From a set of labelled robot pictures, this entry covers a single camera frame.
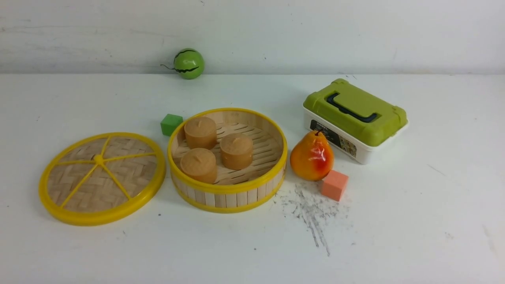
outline sticker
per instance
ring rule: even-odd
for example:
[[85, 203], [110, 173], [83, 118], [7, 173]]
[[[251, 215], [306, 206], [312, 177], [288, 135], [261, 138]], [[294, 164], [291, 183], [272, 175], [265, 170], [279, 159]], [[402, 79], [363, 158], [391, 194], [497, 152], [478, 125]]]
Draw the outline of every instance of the sticker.
[[344, 150], [346, 153], [349, 155], [356, 157], [356, 145], [351, 143], [349, 140], [340, 137], [337, 133], [335, 133], [333, 130], [328, 129], [328, 127], [324, 126], [323, 124], [315, 121], [314, 119], [311, 121], [311, 130], [317, 130], [321, 131], [321, 133], [324, 134], [326, 139], [336, 147], [339, 147], [340, 149]]

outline green ball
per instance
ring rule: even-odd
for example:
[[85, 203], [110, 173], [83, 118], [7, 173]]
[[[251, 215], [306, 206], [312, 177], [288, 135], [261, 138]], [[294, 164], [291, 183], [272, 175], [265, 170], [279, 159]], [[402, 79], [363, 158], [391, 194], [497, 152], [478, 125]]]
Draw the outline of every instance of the green ball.
[[205, 69], [205, 61], [194, 49], [183, 49], [174, 58], [174, 68], [184, 79], [195, 79]]

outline green block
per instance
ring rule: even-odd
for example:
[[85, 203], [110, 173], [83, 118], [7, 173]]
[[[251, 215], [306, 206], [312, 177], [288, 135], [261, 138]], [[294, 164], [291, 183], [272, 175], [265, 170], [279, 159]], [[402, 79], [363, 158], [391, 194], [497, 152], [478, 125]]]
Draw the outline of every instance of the green block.
[[161, 121], [161, 132], [165, 136], [171, 136], [182, 121], [182, 116], [167, 114]]

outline black handle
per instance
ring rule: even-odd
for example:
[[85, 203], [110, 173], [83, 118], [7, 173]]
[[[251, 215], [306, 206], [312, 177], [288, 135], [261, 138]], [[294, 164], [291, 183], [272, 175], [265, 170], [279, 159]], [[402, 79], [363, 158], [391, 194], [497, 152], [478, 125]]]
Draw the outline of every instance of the black handle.
[[335, 97], [338, 96], [339, 93], [334, 93], [332, 94], [331, 96], [329, 96], [327, 99], [326, 99], [326, 102], [328, 102], [329, 104], [331, 104], [332, 106], [338, 108], [338, 110], [340, 110], [341, 112], [345, 113], [345, 114], [349, 114], [351, 115], [352, 117], [360, 120], [360, 121], [363, 121], [365, 123], [370, 123], [372, 122], [375, 118], [377, 118], [377, 113], [373, 113], [371, 115], [369, 115], [368, 117], [364, 117], [364, 116], [361, 116], [353, 111], [351, 111], [350, 109], [344, 107], [344, 106], [341, 106], [339, 104], [337, 104], [335, 102]]

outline tan cylinder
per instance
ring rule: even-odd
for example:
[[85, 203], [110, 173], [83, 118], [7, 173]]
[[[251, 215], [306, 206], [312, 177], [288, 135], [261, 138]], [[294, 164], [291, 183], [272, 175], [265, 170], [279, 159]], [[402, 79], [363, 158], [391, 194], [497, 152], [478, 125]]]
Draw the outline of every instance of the tan cylinder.
[[242, 133], [228, 134], [220, 143], [223, 166], [241, 170], [253, 162], [253, 140]]
[[217, 144], [216, 122], [208, 117], [195, 117], [184, 125], [186, 142], [190, 149], [212, 149]]
[[193, 179], [213, 184], [218, 176], [216, 156], [204, 148], [191, 149], [182, 156], [181, 170]]

